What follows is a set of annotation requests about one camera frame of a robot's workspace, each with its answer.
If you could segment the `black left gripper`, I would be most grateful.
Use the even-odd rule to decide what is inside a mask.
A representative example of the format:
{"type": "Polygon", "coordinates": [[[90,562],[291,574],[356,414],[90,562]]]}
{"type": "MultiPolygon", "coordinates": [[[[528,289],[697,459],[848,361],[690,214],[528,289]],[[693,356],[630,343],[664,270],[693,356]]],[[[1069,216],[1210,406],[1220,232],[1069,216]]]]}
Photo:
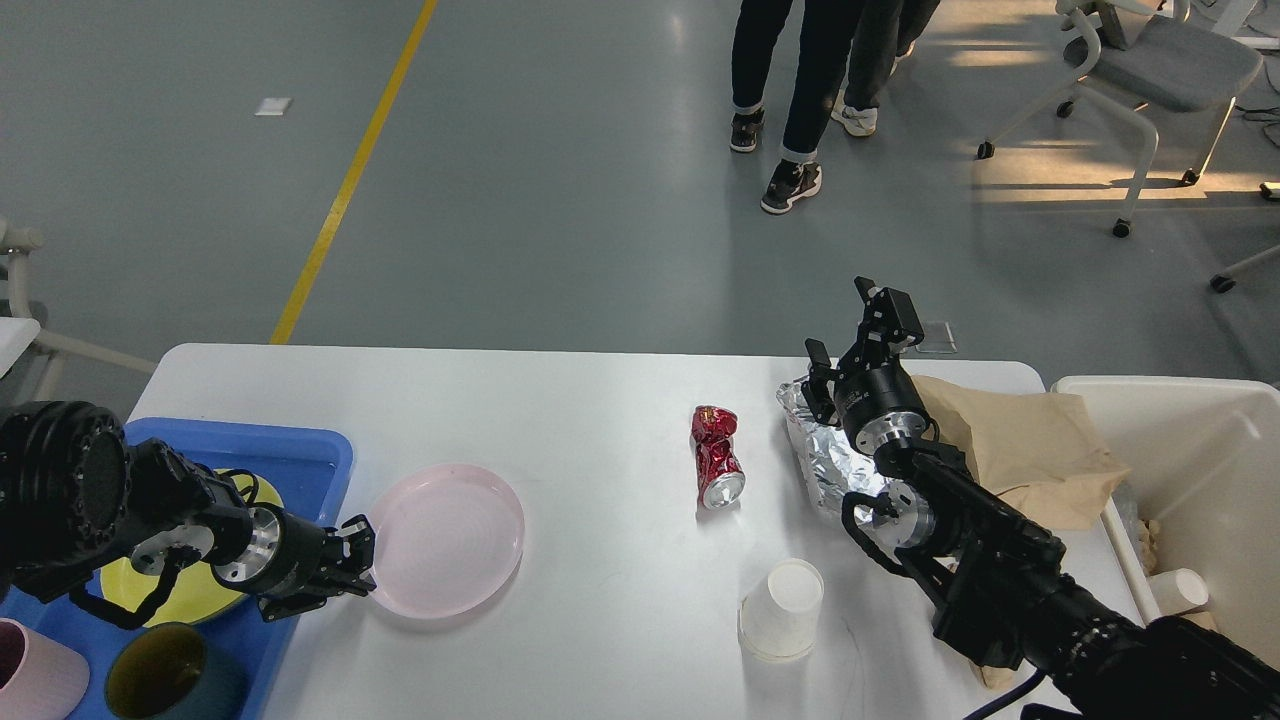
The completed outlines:
{"type": "Polygon", "coordinates": [[[219,585],[252,597],[265,623],[376,589],[376,533],[366,515],[325,529],[276,505],[251,505],[248,511],[247,546],[236,559],[215,565],[212,574],[219,585]]]}

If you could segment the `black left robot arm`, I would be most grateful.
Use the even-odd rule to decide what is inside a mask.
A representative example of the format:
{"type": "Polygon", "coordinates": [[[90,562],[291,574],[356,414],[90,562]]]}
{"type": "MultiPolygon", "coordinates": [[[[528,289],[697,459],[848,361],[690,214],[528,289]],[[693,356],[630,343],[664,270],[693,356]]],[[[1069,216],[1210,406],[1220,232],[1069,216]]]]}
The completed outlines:
{"type": "Polygon", "coordinates": [[[83,401],[3,410],[1,496],[3,588],[65,596],[125,630],[197,564],[268,623],[376,587],[365,516],[320,527],[160,439],[129,445],[114,413],[83,401]]]}

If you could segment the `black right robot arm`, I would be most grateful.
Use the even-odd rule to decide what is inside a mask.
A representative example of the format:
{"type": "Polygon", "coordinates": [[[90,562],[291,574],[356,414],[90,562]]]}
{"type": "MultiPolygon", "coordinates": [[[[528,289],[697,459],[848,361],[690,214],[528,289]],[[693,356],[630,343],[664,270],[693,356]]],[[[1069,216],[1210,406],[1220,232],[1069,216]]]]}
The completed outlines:
{"type": "Polygon", "coordinates": [[[888,482],[844,493],[840,519],[869,559],[924,591],[934,637],[980,666],[1033,666],[973,717],[1051,680],[1071,719],[1275,719],[1277,671],[1261,659],[1183,618],[1138,625],[1062,573],[1064,543],[983,489],[931,432],[900,361],[925,337],[910,296],[863,275],[854,284],[856,340],[837,363],[806,341],[803,397],[888,482]]]}

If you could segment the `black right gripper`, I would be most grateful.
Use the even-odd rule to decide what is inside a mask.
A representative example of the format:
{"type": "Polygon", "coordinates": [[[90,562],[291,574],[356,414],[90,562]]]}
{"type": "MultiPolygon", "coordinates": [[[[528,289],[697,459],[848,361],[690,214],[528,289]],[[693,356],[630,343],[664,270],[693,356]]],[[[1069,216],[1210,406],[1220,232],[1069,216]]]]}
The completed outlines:
{"type": "Polygon", "coordinates": [[[803,397],[815,423],[842,427],[859,454],[874,454],[891,441],[919,439],[931,416],[906,369],[901,354],[925,340],[911,297],[872,278],[854,281],[864,310],[852,346],[852,366],[833,365],[826,345],[805,340],[809,359],[803,397]],[[835,398],[829,386],[835,383],[835,398]]]}

